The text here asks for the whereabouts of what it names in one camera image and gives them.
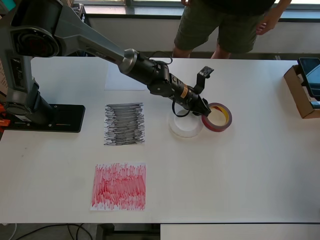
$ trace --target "person's arm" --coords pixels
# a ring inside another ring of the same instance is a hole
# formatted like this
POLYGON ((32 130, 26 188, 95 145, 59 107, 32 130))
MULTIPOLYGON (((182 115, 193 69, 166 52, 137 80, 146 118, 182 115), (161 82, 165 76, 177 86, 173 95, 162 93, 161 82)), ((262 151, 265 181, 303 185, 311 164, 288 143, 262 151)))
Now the person's arm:
POLYGON ((292 0, 280 0, 276 7, 272 8, 256 26, 256 34, 263 35, 274 29, 282 13, 290 5, 292 0))

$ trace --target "white table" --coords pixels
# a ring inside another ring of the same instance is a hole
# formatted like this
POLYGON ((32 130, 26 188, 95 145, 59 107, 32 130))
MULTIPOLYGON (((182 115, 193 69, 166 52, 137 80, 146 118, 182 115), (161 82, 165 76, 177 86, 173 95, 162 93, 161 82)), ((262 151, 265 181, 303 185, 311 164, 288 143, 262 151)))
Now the white table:
POLYGON ((320 119, 301 119, 283 79, 295 61, 175 59, 170 71, 226 105, 233 123, 192 139, 172 135, 169 99, 104 91, 99 58, 32 60, 48 103, 85 105, 76 133, 5 131, 0 223, 320 222, 320 119), (104 106, 144 102, 146 143, 104 146, 104 106), (96 164, 145 162, 145 211, 90 211, 96 164))

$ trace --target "person's leg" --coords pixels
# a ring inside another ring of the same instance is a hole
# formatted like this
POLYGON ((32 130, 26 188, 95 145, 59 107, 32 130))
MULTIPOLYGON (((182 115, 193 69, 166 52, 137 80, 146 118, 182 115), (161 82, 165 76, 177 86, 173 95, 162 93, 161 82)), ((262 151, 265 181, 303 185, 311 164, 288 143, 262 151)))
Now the person's leg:
POLYGON ((179 48, 177 48, 177 46, 174 46, 173 51, 172 51, 172 57, 174 58, 184 58, 184 59, 188 59, 190 58, 190 54, 192 50, 181 50, 179 48))
POLYGON ((231 53, 228 51, 223 50, 219 43, 216 43, 216 49, 211 57, 211 59, 229 59, 231 53))
POLYGON ((192 0, 191 6, 184 8, 172 56, 189 58, 194 48, 208 41, 209 35, 221 24, 222 15, 224 13, 215 11, 202 0, 192 0))
POLYGON ((218 46, 212 58, 250 52, 255 44, 256 26, 263 16, 226 16, 219 26, 218 46))

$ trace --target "person's hand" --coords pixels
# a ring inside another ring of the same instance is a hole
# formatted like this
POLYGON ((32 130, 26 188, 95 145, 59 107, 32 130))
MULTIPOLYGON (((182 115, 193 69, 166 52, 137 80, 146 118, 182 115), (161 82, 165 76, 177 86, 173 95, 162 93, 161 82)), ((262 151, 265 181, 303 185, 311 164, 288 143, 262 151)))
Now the person's hand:
POLYGON ((191 4, 191 0, 181 0, 182 5, 186 6, 186 7, 190 7, 191 4))
POLYGON ((272 8, 270 12, 264 16, 263 20, 256 26, 255 33, 257 35, 263 35, 274 29, 283 12, 284 11, 282 9, 278 9, 277 7, 272 8))

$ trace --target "black-scribbled paper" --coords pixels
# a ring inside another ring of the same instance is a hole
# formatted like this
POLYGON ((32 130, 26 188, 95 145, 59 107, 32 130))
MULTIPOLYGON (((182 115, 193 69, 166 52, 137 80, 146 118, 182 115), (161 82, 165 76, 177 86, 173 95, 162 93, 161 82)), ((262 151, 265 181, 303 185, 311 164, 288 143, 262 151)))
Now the black-scribbled paper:
POLYGON ((142 102, 108 104, 104 111, 104 145, 120 146, 145 142, 142 102))

